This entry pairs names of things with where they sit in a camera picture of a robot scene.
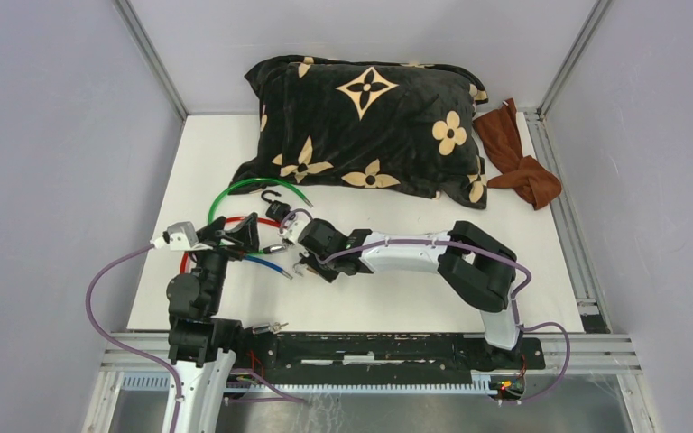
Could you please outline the small silver keys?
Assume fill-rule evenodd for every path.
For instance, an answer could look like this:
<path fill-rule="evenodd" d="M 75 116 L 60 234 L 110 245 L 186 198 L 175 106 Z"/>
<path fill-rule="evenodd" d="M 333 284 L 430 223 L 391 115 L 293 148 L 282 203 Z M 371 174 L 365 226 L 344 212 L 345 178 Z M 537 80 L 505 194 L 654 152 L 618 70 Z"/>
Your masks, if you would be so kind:
<path fill-rule="evenodd" d="M 270 244 L 265 246 L 262 250 L 262 254 L 276 254 L 285 252 L 289 248 L 290 244 L 287 242 L 279 242 L 276 244 Z"/>

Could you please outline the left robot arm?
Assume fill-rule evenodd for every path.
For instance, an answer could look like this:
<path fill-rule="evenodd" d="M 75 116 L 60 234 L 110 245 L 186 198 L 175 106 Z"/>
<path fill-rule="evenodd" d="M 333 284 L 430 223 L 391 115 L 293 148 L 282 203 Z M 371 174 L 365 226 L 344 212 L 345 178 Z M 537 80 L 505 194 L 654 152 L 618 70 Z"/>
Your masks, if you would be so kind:
<path fill-rule="evenodd" d="M 216 399 L 224 388 L 216 377 L 226 376 L 230 367 L 246 359 L 248 344 L 239 336 L 242 323 L 216 314 L 227 266 L 260 246 L 257 223 L 255 213 L 230 229 L 223 216 L 199 230 L 191 222 L 179 222 L 156 238 L 159 246 L 197 259 L 192 270 L 179 273 L 166 287 L 173 410 L 164 431 L 210 431 L 218 415 Z"/>

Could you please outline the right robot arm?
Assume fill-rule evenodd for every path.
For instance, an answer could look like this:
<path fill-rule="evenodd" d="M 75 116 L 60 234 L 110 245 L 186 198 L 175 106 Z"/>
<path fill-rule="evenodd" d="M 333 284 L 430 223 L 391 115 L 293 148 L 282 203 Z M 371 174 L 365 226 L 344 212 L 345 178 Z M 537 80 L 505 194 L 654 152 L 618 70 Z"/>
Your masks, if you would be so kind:
<path fill-rule="evenodd" d="M 389 235 L 356 229 L 345 235 L 328 221 L 282 223 L 282 240 L 303 249 L 300 264 L 328 282 L 339 275 L 425 272 L 438 275 L 470 307 L 485 327 L 485 357 L 507 368 L 522 354 L 522 331 L 515 317 L 513 283 L 521 272 L 516 254 L 478 226 L 457 221 L 448 231 Z"/>

